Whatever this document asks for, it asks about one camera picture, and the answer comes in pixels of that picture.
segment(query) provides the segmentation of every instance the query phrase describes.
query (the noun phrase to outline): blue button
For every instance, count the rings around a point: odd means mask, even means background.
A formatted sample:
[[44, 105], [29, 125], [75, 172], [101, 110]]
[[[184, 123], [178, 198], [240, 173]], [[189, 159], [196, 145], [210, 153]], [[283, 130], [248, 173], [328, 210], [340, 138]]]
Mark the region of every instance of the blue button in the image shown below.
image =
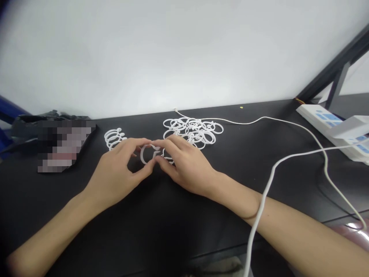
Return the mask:
[[358, 145], [357, 147], [360, 148], [361, 150], [363, 150], [364, 153], [368, 153], [369, 154], [369, 150], [367, 150], [364, 146]]
[[326, 121], [326, 123], [329, 125], [329, 126], [331, 126], [331, 127], [334, 127], [335, 125], [332, 123], [332, 122], [330, 122], [330, 121]]
[[338, 117], [336, 117], [335, 115], [331, 114], [331, 113], [324, 113], [323, 114], [326, 118], [328, 118], [329, 120], [338, 120], [338, 121], [342, 121], [341, 119], [339, 119]]
[[322, 120], [327, 120], [324, 116], [322, 116], [320, 113], [316, 113], [316, 115], [321, 118]]
[[358, 137], [358, 138], [356, 138], [358, 141], [362, 141], [362, 140], [364, 140], [364, 139], [367, 139], [367, 137], [366, 136], [361, 136], [361, 137]]

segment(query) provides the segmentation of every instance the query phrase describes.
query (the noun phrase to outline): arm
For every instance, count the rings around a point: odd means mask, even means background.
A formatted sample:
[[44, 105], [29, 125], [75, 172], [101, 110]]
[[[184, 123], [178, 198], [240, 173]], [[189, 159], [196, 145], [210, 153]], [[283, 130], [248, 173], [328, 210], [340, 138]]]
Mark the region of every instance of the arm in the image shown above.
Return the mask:
[[40, 231], [15, 250], [7, 259], [15, 277], [44, 276], [79, 231], [96, 215], [126, 197], [151, 174], [152, 160], [136, 173], [127, 163], [139, 145], [150, 144], [142, 138], [129, 138], [105, 153], [86, 188]]
[[[181, 137], [156, 140], [173, 157], [156, 161], [186, 190], [216, 201], [253, 225], [261, 194], [215, 171], [200, 150]], [[261, 234], [290, 264], [306, 276], [364, 276], [369, 254], [309, 216], [267, 198], [258, 225]]]

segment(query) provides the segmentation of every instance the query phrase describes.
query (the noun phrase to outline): white power strip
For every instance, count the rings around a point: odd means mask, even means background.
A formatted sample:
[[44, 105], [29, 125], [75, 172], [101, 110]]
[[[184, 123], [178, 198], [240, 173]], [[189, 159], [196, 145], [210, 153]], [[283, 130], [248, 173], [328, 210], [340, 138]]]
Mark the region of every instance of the white power strip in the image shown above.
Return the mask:
[[[335, 146], [352, 145], [367, 138], [366, 136], [361, 136], [358, 138], [340, 139], [329, 136], [327, 130], [343, 121], [320, 105], [301, 105], [296, 111]], [[369, 142], [356, 147], [343, 148], [341, 151], [351, 160], [364, 162], [366, 165], [369, 165]]]

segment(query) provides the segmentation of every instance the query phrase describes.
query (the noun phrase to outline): finger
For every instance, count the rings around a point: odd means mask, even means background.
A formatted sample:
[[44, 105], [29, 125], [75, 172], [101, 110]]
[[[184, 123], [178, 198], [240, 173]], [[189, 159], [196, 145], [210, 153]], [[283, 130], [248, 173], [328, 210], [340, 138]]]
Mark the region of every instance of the finger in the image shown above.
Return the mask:
[[175, 166], [171, 165], [166, 159], [164, 159], [161, 156], [156, 156], [155, 160], [160, 165], [162, 171], [167, 173], [172, 178], [173, 181], [175, 182], [178, 181], [178, 171]]
[[191, 146], [187, 140], [174, 134], [168, 136], [166, 139], [172, 141], [181, 150], [185, 150]]
[[160, 146], [161, 148], [165, 148], [165, 151], [167, 151], [172, 158], [178, 158], [181, 153], [180, 149], [168, 139], [154, 140], [152, 144], [155, 146]]
[[142, 182], [143, 179], [147, 178], [152, 172], [155, 165], [155, 160], [151, 159], [141, 170], [133, 173], [133, 177], [137, 182]]
[[124, 146], [124, 144], [126, 143], [126, 139], [122, 140], [120, 143], [118, 143], [113, 149], [112, 151], [115, 151], [115, 153], [118, 153], [119, 150]]
[[121, 156], [122, 162], [127, 164], [131, 158], [131, 154], [136, 150], [137, 146], [151, 144], [152, 141], [147, 138], [129, 138], [123, 147], [119, 150], [118, 155]]
[[137, 146], [135, 151], [138, 152], [138, 153], [140, 153], [141, 152], [141, 147], [140, 146]]

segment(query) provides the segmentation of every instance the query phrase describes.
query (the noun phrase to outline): black tabletop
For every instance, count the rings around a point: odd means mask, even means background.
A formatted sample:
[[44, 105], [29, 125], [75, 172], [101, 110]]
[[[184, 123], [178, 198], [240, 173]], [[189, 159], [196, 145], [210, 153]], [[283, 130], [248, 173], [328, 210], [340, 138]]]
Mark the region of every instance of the black tabletop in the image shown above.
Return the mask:
[[[324, 147], [332, 146], [295, 111], [298, 106], [294, 100], [282, 100], [182, 113], [236, 122], [275, 117], [307, 127]], [[358, 114], [368, 115], [368, 110]], [[175, 112], [165, 112], [97, 120], [98, 129], [84, 153], [61, 174], [38, 174], [37, 156], [32, 152], [11, 155], [0, 164], [0, 220], [8, 252], [83, 190], [101, 155], [108, 150], [103, 137], [106, 131], [121, 127], [128, 137], [160, 139], [166, 131], [163, 121], [178, 117]], [[305, 130], [287, 123], [263, 119], [251, 125], [220, 124], [224, 133], [216, 135], [216, 143], [202, 150], [204, 155], [216, 170], [258, 192], [263, 192], [277, 160], [318, 148]], [[328, 156], [329, 173], [337, 187], [358, 211], [368, 210], [369, 167], [349, 160], [339, 150], [329, 151]], [[269, 196], [320, 222], [347, 216], [343, 209], [352, 213], [325, 179], [323, 162], [322, 154], [283, 162], [276, 170]], [[138, 170], [142, 164], [136, 159], [129, 167]], [[249, 231], [249, 225], [230, 210], [185, 191], [156, 166], [130, 195], [98, 215], [77, 235], [48, 275], [115, 277], [155, 270], [163, 264], [181, 266], [189, 259], [211, 260], [222, 253], [246, 252]]]

